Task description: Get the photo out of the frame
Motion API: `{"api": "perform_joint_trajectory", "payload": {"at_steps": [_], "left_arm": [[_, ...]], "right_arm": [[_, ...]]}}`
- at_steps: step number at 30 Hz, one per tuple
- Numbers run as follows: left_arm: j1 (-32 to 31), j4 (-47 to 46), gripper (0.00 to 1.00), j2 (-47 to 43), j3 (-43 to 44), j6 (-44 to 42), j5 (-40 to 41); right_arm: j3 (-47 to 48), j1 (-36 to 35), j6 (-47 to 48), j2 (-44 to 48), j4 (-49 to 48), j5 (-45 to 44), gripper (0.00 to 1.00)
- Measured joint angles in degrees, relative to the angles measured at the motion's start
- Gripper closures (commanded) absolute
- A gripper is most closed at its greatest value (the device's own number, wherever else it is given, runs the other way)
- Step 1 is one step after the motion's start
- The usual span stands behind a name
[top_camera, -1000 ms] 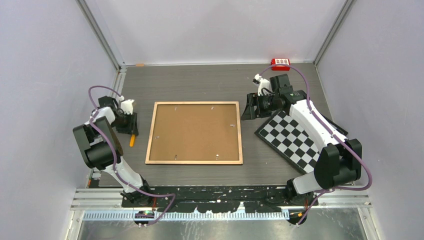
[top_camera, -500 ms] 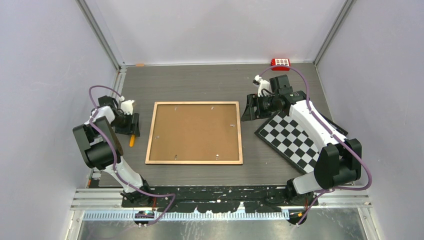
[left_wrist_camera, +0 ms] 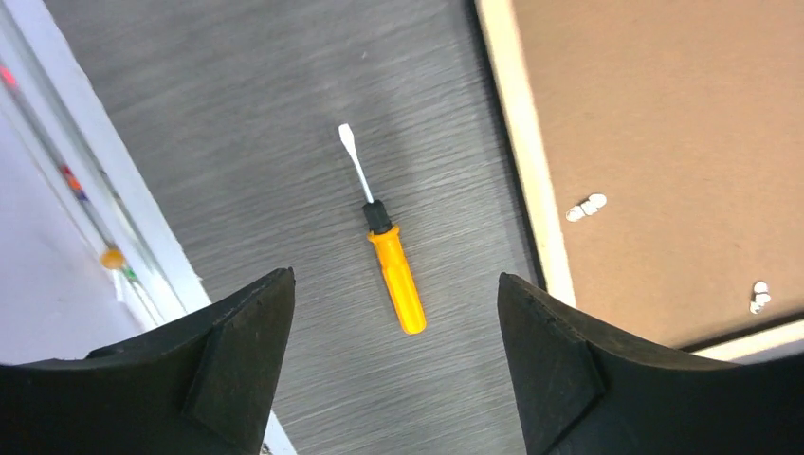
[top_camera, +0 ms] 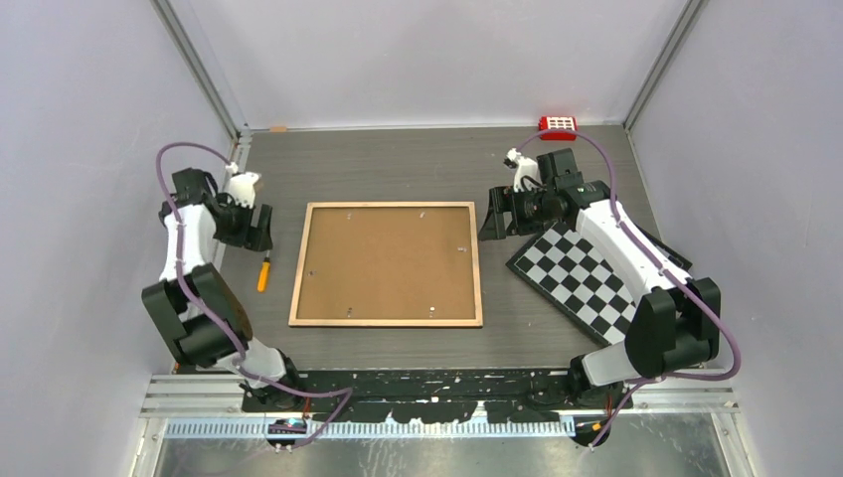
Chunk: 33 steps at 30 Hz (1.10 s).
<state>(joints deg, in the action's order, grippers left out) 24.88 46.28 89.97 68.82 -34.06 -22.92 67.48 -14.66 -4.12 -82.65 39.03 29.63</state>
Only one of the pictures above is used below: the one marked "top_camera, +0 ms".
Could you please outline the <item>orange handled screwdriver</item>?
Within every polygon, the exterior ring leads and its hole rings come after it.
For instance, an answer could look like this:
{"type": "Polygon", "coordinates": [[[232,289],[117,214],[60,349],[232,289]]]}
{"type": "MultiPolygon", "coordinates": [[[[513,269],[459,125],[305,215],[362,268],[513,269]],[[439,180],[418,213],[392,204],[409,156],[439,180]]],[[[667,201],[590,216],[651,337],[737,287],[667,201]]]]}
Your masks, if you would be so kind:
{"type": "Polygon", "coordinates": [[[269,274],[271,268],[271,259],[269,255],[267,255],[261,263],[261,269],[258,275],[257,283],[256,283],[256,291],[258,293],[264,293],[267,288],[269,274]]]}

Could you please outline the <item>black picture frame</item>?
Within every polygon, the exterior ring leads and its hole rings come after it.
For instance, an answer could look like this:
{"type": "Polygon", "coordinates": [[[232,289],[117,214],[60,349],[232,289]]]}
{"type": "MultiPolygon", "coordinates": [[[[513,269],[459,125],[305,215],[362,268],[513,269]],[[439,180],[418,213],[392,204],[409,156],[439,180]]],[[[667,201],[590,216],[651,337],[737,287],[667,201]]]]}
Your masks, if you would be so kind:
{"type": "Polygon", "coordinates": [[[288,323],[482,327],[474,203],[308,204],[288,323]]]}

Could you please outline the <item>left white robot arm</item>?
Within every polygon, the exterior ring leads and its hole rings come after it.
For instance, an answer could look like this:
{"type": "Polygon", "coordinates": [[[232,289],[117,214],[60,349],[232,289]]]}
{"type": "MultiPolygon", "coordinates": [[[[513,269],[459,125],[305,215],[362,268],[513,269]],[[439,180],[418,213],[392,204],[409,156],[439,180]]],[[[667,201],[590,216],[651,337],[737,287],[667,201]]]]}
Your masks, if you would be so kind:
{"type": "Polygon", "coordinates": [[[164,268],[142,303],[177,364],[196,369],[245,367],[241,387],[259,403],[297,409],[305,386],[292,360],[262,343],[241,301],[214,265],[218,244],[255,252],[272,248],[272,208],[257,207],[260,175],[240,172],[221,191],[197,168],[173,174],[175,190],[159,219],[168,236],[164,268]]]}

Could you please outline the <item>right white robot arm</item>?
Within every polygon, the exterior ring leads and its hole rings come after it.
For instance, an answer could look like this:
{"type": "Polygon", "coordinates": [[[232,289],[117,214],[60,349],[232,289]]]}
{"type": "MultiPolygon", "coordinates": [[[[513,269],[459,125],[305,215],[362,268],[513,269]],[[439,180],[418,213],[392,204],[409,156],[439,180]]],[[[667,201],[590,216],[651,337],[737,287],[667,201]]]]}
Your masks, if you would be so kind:
{"type": "Polygon", "coordinates": [[[490,189],[479,239],[565,224],[606,260],[635,306],[619,343],[572,360],[567,390],[573,403],[593,407],[607,385],[675,375],[719,355],[718,286],[693,278],[662,253],[629,218],[611,184],[586,181],[570,149],[533,159],[512,148],[504,163],[514,181],[490,189]]]}

